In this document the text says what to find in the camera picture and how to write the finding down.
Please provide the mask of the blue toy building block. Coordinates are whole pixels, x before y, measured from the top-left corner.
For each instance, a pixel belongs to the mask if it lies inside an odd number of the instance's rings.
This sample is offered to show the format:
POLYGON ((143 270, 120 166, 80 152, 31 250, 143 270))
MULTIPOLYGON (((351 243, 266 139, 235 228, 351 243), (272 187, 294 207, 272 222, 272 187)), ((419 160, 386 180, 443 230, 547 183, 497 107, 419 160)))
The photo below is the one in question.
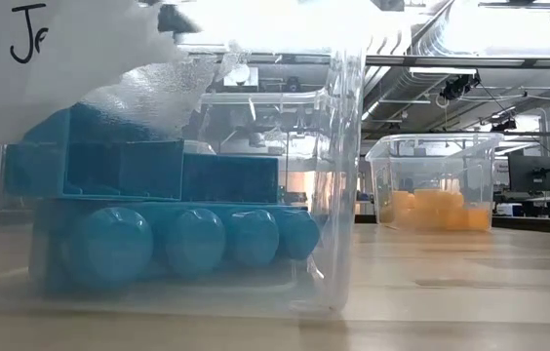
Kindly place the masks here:
POLYGON ((181 139, 77 103, 7 147, 4 185, 24 197, 177 201, 183 154, 181 139))
POLYGON ((278 176, 276 158, 186 153, 181 200, 276 204, 278 176))

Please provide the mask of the yellow toy building block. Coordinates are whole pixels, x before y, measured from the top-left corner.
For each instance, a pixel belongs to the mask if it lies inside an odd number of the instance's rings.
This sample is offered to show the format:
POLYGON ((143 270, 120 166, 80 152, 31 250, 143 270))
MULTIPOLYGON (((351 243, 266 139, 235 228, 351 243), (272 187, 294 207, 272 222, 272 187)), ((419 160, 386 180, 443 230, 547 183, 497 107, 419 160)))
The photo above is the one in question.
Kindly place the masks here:
POLYGON ((408 191, 392 192, 392 209, 394 224, 397 226, 408 226, 413 218, 414 195, 408 191))
POLYGON ((491 227, 489 209, 470 208, 465 210, 465 228, 472 231, 488 231, 491 227))
POLYGON ((413 218, 421 230, 463 230, 467 226, 464 198, 459 192, 416 189, 413 218))

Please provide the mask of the long blue four-stud block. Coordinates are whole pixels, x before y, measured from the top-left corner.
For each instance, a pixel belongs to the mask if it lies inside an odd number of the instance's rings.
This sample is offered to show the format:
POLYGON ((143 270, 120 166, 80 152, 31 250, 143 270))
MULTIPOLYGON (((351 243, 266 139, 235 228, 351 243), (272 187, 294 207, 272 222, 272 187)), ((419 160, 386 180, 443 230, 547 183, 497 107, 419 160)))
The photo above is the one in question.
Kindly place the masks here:
POLYGON ((304 207, 204 202, 44 201, 28 259, 42 291, 113 291, 136 281, 303 261, 320 239, 304 207))

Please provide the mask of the clear bin with handwritten label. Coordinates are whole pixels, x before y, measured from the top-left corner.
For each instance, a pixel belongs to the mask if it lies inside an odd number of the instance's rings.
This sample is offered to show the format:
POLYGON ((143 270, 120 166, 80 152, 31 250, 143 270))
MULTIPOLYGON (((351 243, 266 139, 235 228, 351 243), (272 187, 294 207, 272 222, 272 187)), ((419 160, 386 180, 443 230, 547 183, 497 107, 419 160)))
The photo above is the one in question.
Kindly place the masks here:
POLYGON ((170 314, 309 314, 340 309, 359 160, 365 50, 357 0, 164 0, 199 26, 179 55, 124 73, 84 103, 184 141, 184 155, 276 158, 278 202, 306 208, 320 239, 303 261, 136 281, 113 291, 40 290, 28 274, 33 219, 44 201, 8 193, 0 144, 0 309, 170 314))

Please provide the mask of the clear plastic bin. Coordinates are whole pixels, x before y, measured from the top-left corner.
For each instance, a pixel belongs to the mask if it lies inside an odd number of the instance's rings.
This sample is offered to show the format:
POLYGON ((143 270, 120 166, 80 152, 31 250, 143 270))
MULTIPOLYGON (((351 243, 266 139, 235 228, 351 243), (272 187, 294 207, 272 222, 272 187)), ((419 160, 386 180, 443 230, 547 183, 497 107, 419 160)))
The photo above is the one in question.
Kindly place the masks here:
POLYGON ((381 138, 365 155, 371 166, 376 221, 384 226, 421 230, 415 220, 394 224, 392 192, 440 189, 459 192, 464 209, 493 207, 495 149, 504 140, 498 133, 406 134, 381 138))

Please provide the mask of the long ceiling light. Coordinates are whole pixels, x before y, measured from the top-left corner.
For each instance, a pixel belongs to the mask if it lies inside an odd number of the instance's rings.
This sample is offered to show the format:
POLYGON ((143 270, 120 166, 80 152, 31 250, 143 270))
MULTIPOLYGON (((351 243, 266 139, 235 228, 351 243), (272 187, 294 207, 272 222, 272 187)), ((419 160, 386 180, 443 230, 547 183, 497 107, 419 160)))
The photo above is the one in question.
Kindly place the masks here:
POLYGON ((474 75, 477 73, 475 68, 455 68, 455 67, 409 67, 411 74, 438 74, 438 75, 474 75))

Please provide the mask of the black hanging ceiling device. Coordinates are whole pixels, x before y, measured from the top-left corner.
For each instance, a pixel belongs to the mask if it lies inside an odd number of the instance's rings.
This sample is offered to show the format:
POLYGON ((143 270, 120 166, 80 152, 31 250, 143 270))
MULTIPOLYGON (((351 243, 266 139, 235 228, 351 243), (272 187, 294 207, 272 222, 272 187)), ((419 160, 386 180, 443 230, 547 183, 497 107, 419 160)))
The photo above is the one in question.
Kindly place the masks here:
POLYGON ((474 74, 460 74, 445 82, 445 87, 440 91, 439 96, 445 100, 455 100, 469 93, 481 83, 478 72, 474 74))
POLYGON ((517 129, 517 123, 514 118, 507 118, 504 120, 492 120, 491 122, 491 132, 492 133, 503 133, 505 131, 511 131, 517 129))

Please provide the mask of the white handwritten paper label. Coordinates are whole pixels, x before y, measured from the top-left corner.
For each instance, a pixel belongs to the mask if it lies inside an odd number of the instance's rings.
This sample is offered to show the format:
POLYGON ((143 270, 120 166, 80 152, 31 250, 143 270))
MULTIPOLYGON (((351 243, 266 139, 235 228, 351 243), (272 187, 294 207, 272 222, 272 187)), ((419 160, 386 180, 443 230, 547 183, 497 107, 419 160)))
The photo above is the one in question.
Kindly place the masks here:
POLYGON ((178 57, 199 26, 164 0, 0 0, 0 144, 88 92, 178 57))

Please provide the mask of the black computer monitor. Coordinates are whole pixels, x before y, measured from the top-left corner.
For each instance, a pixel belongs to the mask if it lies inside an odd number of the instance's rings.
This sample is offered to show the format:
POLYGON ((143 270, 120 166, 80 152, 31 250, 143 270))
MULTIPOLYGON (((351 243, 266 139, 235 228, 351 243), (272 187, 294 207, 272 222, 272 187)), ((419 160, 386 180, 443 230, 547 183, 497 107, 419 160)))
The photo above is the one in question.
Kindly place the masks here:
POLYGON ((508 157, 510 190, 550 191, 550 157, 511 154, 508 157))

